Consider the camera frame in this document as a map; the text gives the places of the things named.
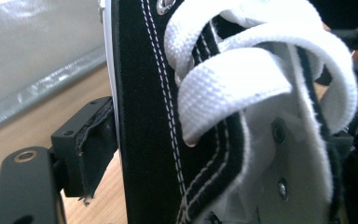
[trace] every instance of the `sneaker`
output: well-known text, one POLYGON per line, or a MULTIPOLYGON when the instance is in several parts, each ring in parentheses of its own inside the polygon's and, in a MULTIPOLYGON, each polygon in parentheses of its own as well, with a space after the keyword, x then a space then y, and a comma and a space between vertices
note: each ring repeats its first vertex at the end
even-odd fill
POLYGON ((357 85, 308 1, 106 1, 104 29, 129 223, 336 218, 357 85))

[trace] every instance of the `screw hole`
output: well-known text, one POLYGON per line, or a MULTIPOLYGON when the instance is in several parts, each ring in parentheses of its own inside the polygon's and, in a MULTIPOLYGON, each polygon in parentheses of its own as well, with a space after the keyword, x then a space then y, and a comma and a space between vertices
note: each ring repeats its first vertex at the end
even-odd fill
POLYGON ((34 222, 34 218, 32 216, 23 216, 17 219, 14 224, 31 224, 34 222))
POLYGON ((73 131, 66 131, 63 133, 63 135, 69 136, 69 135, 72 135, 73 133, 74 133, 73 131))
POLYGON ((281 125, 275 125, 272 129, 272 136, 276 143, 283 143, 285 137, 283 127, 281 125))
POLYGON ((35 157, 37 156, 37 151, 35 150, 28 150, 28 151, 24 151, 20 154, 18 154, 15 158, 14 161, 15 162, 26 162, 26 161, 31 161, 33 160, 35 157))

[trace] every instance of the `white shoelace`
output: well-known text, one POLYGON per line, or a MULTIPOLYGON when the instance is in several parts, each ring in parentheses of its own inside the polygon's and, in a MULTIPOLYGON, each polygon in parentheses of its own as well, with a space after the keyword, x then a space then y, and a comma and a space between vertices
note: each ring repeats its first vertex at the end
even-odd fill
POLYGON ((358 102, 351 55, 338 38, 323 30, 308 1, 185 0, 167 25, 164 46, 180 80, 179 119, 187 144, 197 143, 229 115, 290 92, 292 86, 284 76, 287 65, 271 52, 255 47, 263 42, 306 49, 314 79, 325 64, 333 77, 321 101, 328 128, 336 133, 351 121, 358 102), (202 29, 219 14, 249 29, 220 42, 219 55, 187 71, 202 29))

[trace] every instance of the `wooden table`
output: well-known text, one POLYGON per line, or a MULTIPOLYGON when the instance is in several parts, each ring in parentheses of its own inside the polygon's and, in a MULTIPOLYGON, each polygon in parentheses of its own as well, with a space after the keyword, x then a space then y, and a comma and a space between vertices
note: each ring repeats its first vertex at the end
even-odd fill
MULTIPOLYGON (((10 153, 24 147, 51 147, 50 135, 86 103, 111 95, 106 67, 83 78, 65 91, 28 110, 0 127, 0 164, 10 153)), ((127 223, 119 154, 107 167, 95 198, 86 207, 78 198, 64 198, 69 224, 127 223)))

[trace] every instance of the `white plastic sheet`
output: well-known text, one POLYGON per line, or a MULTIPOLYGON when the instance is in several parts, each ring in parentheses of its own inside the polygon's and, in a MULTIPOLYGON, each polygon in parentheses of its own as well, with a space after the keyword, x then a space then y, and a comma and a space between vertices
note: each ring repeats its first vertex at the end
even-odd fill
POLYGON ((0 123, 105 62, 96 0, 0 0, 0 123))

